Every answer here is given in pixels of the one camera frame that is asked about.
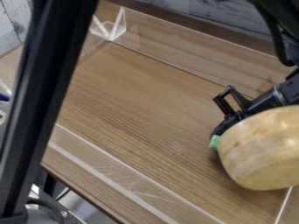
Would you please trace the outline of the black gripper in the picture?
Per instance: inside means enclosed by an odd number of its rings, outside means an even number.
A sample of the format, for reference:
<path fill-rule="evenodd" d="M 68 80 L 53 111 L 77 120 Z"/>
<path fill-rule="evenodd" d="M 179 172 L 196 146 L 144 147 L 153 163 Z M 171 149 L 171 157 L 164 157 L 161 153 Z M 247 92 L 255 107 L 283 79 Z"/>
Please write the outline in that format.
<path fill-rule="evenodd" d="M 225 100 L 225 97 L 231 95 L 235 103 L 239 106 L 239 109 L 235 110 Z M 213 131 L 209 134 L 209 138 L 213 136 L 221 136 L 223 133 L 245 117 L 248 108 L 252 105 L 253 101 L 243 96 L 243 94 L 235 89 L 233 86 L 225 86 L 225 89 L 221 93 L 219 93 L 213 98 L 213 102 L 216 103 L 219 110 L 221 111 L 224 118 L 219 125 L 215 127 Z"/>

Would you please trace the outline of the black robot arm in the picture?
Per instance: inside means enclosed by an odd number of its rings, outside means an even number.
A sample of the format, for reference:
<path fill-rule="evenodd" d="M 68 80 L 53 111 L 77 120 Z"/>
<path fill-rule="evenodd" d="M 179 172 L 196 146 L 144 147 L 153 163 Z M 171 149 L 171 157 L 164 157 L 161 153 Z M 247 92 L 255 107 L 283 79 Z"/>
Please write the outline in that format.
<path fill-rule="evenodd" d="M 285 82 L 248 101 L 227 87 L 213 101 L 224 120 L 209 134 L 224 136 L 251 116 L 299 104 L 299 0 L 247 0 L 271 32 L 280 63 L 296 66 Z M 0 224 L 26 224 L 25 205 L 53 124 L 71 84 L 99 0 L 32 0 L 32 19 L 22 46 L 13 94 L 0 124 Z"/>

